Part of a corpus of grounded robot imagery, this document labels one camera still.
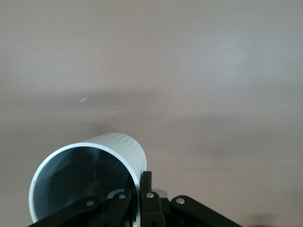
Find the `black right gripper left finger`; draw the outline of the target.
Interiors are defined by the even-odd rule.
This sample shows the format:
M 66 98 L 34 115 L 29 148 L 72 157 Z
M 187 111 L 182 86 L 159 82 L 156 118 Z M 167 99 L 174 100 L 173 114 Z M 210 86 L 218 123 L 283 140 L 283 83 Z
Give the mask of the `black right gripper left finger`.
M 129 176 L 123 186 L 111 191 L 104 205 L 102 227 L 132 226 L 132 180 Z

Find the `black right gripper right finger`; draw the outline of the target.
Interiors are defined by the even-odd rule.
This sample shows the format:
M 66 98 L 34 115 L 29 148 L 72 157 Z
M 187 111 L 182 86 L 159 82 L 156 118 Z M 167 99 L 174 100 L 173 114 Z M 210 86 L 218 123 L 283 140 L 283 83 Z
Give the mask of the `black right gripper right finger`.
M 160 197 L 152 191 L 152 173 L 150 171 L 144 171 L 141 176 L 141 226 L 163 226 Z

